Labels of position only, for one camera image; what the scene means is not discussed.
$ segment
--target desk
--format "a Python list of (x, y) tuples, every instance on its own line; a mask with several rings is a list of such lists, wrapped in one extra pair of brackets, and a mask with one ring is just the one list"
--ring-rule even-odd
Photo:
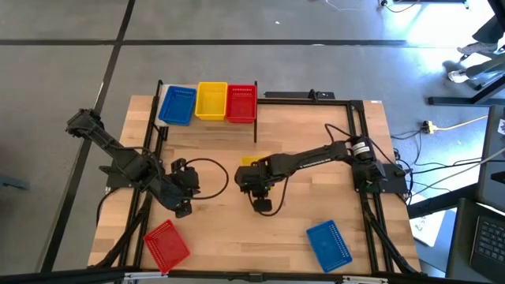
[[(132, 96), (120, 138), (123, 145), (142, 145), (152, 99)], [(365, 102), (365, 115), (370, 137), (393, 159), (382, 103)], [(254, 212), (233, 182), (242, 156), (305, 151), (328, 144), (324, 123), (348, 130), (345, 108), (258, 105), (256, 144), (252, 124), (193, 118), (191, 126), (171, 125), (162, 151), (165, 166), (177, 158), (207, 157), (222, 163), (230, 175), (230, 184), (222, 195), (194, 200), (193, 213), (182, 219), (176, 219), (173, 212), (157, 202), (152, 203), (148, 231), (171, 219), (191, 251), (191, 256), (175, 269), (322, 274), (305, 231), (333, 219), (353, 256), (351, 264), (334, 273), (370, 274), (361, 205), (351, 169), (345, 163), (327, 163), (297, 172), (290, 178), (284, 207), (272, 218)], [(334, 135), (336, 140), (346, 139), (340, 133)], [(221, 187), (224, 174), (215, 165), (198, 162), (194, 166), (200, 176), (202, 196)], [(282, 184), (271, 191), (274, 207), (282, 193), (279, 188)], [(388, 235), (410, 265), (420, 270), (405, 204), (396, 195), (382, 197)], [(89, 264), (100, 261), (121, 236), (131, 198), (132, 189), (121, 189), (105, 201)], [(133, 236), (127, 264), (132, 264), (136, 242), (137, 236)], [(378, 237), (375, 245), (380, 269), (384, 270)], [(147, 249), (143, 250), (140, 268), (157, 270)]]

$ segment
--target concrete floor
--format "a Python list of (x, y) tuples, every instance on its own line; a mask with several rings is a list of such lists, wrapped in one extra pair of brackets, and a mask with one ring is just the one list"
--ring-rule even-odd
[[(136, 3), (125, 38), (405, 39), (423, 47), (123, 47), (103, 108), (106, 129), (119, 136), (129, 97), (153, 95), (158, 79), (179, 84), (258, 80), (259, 93), (315, 88), (342, 99), (382, 100), (392, 134), (417, 129), (424, 120), (445, 126), (487, 114), (485, 108), (426, 104), (432, 95), (475, 94), (466, 84), (448, 81), (446, 72), (460, 57), (455, 47), (469, 42), (490, 17), (487, 3), (472, 1), (470, 10), (462, 4), (422, 4), (396, 14), (377, 9), (373, 0), (352, 6), (329, 2), (333, 6), (324, 0), (144, 0)], [(0, 39), (115, 39), (127, 3), (0, 0)], [(78, 108), (92, 107), (111, 51), (110, 46), (0, 46), (0, 172), (31, 184), (27, 192), (0, 188), (0, 275), (36, 269), (80, 143), (64, 132), (65, 122)], [(473, 55), (464, 64), (483, 60)], [(423, 136), (419, 163), (478, 157), (484, 129), (482, 120), (450, 135)], [(415, 141), (394, 144), (411, 163)], [(98, 166), (108, 163), (92, 148), (55, 269), (85, 267), (105, 184)], [(438, 171), (416, 181), (450, 173)], [(451, 179), (440, 186), (456, 189), (475, 180), (477, 171), (471, 180)]]

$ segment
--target red basket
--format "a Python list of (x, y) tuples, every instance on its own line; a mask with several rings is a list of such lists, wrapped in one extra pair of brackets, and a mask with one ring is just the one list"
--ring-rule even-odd
[(189, 250), (170, 220), (144, 236), (152, 258), (155, 259), (161, 273), (166, 274), (174, 266), (189, 256)]
[(254, 122), (256, 100), (255, 85), (228, 85), (226, 119), (234, 123)]

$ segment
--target person's foot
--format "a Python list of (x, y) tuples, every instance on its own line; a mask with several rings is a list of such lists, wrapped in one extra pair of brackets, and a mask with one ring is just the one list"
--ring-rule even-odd
[(447, 74), (447, 77), (449, 80), (455, 82), (455, 83), (463, 83), (464, 81), (468, 80), (468, 76), (466, 75), (466, 70), (456, 70), (449, 72)]
[(457, 50), (464, 54), (470, 55), (477, 52), (493, 53), (498, 49), (498, 43), (471, 43), (466, 47), (458, 47)]

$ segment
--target laptop keyboard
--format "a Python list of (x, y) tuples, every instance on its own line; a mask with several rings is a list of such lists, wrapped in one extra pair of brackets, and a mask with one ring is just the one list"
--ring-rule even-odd
[(476, 251), (505, 263), (505, 226), (490, 219), (480, 219), (479, 227)]

